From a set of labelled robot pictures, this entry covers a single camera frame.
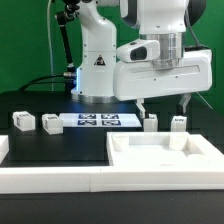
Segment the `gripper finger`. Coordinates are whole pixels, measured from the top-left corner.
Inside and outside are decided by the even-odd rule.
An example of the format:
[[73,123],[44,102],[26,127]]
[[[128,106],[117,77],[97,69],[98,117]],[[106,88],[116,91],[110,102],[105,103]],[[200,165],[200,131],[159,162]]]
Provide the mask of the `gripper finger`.
[[183,114],[186,113],[187,105],[188,105],[190,100],[191,100],[191,94],[190,93],[185,93],[185,94],[181,95],[180,105],[181,105]]
[[140,117],[142,119],[144,119],[146,117],[146,110],[145,110],[145,108],[143,106],[144,100],[143,99],[137,99],[135,104],[136,104],[137,108],[139,109]]

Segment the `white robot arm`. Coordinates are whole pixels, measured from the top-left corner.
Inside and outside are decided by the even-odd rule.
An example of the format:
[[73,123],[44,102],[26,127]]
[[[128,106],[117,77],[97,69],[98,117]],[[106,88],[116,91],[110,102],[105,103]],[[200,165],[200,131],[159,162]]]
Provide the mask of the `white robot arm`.
[[84,102],[179,95],[212,85],[209,49],[184,46],[192,0],[63,0],[78,18],[82,63],[72,94]]

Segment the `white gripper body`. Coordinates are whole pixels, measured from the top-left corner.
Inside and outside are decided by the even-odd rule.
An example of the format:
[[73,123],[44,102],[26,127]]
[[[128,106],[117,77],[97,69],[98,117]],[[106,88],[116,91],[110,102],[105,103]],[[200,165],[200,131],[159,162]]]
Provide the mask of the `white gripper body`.
[[209,49],[185,52],[172,68],[153,65],[163,47],[137,39],[117,49],[113,93],[120,101],[206,91],[212,85]]

